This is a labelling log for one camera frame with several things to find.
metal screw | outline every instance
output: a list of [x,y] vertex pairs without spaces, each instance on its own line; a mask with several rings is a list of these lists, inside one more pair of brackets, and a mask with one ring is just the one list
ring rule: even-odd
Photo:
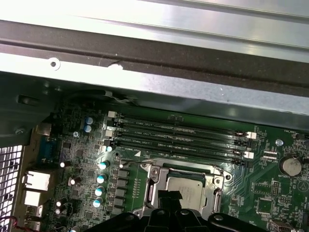
[[20,127],[15,130],[15,134],[23,134],[26,132],[26,129],[24,127]]
[[165,212],[164,212],[164,210],[159,210],[159,211],[157,212],[157,214],[158,214],[158,215],[164,215]]
[[134,216],[133,216],[133,215],[129,215],[129,216],[126,217],[126,220],[127,220],[127,221],[131,221],[131,220],[133,220],[133,219],[134,219]]
[[284,144],[284,142],[281,139],[277,139],[276,140],[276,145],[277,146],[282,146]]
[[79,132],[74,131],[74,132],[73,132],[73,137],[77,138],[78,136],[79,136]]
[[157,175],[159,170],[157,168],[152,169],[151,174],[152,175]]
[[180,211],[180,213],[181,213],[182,215],[188,215],[188,214],[189,214],[189,211],[183,209],[182,211]]
[[221,215],[216,215],[214,216],[214,219],[216,219],[217,221],[222,221],[223,217]]

ventilation grille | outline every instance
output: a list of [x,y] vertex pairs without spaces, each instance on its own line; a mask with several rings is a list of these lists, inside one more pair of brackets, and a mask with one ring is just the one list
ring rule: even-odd
[[[23,146],[0,148],[0,213],[1,217],[11,216],[17,192],[17,177]],[[0,221],[0,232],[7,232],[10,220]]]

motherboard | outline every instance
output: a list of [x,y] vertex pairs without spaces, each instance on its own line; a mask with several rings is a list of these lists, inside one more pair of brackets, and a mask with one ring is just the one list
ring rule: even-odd
[[182,208],[206,220],[222,212],[269,231],[308,231],[308,140],[133,105],[64,103],[42,142],[53,152],[38,160],[59,170],[40,227],[82,232],[122,212],[142,217],[159,190],[176,190]]

cpu socket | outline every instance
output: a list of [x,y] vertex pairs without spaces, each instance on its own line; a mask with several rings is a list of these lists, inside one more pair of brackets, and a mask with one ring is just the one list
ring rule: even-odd
[[172,159],[150,159],[141,164],[148,172],[144,205],[133,211],[139,217],[148,216],[158,208],[158,191],[179,191],[182,208],[192,209],[207,219],[219,212],[224,182],[232,175],[217,166]]

red wire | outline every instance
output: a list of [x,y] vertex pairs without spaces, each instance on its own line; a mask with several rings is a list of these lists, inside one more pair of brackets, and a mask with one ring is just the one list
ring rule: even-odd
[[29,232],[39,232],[39,231],[33,230],[33,229],[31,229],[31,228],[18,226],[18,225],[17,225],[18,220],[17,220],[17,218],[14,217],[14,216],[0,217],[0,221],[6,220],[6,219],[9,219],[9,220],[12,220],[12,221],[13,221],[13,228],[15,228],[15,229],[20,229],[20,230],[29,231]]

